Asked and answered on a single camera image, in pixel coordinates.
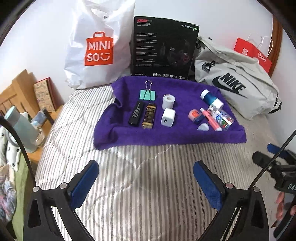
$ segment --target grey bag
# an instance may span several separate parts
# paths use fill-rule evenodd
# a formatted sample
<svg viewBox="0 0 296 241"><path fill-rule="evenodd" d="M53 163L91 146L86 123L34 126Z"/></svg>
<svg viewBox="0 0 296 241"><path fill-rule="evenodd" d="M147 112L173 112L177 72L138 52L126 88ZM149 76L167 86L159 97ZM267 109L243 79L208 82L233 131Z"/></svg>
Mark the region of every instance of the grey bag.
<svg viewBox="0 0 296 241"><path fill-rule="evenodd" d="M198 39L201 48L194 63L197 82L219 88L228 103L249 120L281 108L279 90L258 60L202 36Z"/></svg>

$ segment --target striped bedsheet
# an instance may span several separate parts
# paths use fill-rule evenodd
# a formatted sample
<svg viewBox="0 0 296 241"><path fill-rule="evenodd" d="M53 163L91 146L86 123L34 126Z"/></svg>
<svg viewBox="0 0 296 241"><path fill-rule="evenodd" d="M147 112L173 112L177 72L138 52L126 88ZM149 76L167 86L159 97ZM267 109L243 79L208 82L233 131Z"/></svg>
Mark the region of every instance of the striped bedsheet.
<svg viewBox="0 0 296 241"><path fill-rule="evenodd" d="M238 121L247 143L163 146L120 146L96 150L94 127L114 102L111 86L75 90L64 105L43 148L36 174L43 190L69 182L89 160L100 173L82 207L76 212L95 240L197 240L213 219L211 209L193 176L193 164L203 160L224 182L247 188L260 171L253 152L266 152L275 138L263 115ZM277 191L268 174L257 183L274 221ZM54 216L65 240L71 240L56 208Z"/></svg>

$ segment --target white tape roll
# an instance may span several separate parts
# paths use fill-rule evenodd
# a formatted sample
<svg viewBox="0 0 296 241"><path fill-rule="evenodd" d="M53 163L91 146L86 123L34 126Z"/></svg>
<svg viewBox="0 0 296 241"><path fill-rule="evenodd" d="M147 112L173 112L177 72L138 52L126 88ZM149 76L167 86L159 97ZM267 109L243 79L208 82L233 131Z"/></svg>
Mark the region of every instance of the white tape roll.
<svg viewBox="0 0 296 241"><path fill-rule="evenodd" d="M173 95L164 95L162 108L164 110L166 108L172 109L174 106L174 102L175 102L175 97Z"/></svg>

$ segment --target mint green binder clip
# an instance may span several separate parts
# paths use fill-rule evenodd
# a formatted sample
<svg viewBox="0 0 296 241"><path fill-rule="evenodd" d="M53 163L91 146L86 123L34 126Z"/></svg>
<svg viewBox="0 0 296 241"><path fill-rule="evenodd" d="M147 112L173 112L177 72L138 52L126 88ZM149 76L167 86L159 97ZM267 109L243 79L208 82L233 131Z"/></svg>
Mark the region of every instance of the mint green binder clip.
<svg viewBox="0 0 296 241"><path fill-rule="evenodd" d="M155 101L155 91L151 91L151 85L152 85L152 81L147 80L145 82L146 88L145 90L140 90L140 100L150 100L150 101Z"/></svg>

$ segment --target white charger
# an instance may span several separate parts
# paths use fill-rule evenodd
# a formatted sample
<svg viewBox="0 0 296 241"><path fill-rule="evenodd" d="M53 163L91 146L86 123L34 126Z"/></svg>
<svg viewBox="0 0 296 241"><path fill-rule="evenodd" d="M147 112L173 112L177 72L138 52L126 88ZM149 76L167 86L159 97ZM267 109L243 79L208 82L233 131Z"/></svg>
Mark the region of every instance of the white charger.
<svg viewBox="0 0 296 241"><path fill-rule="evenodd" d="M161 124L166 127L172 127L175 119L176 111L166 108L161 118Z"/></svg>

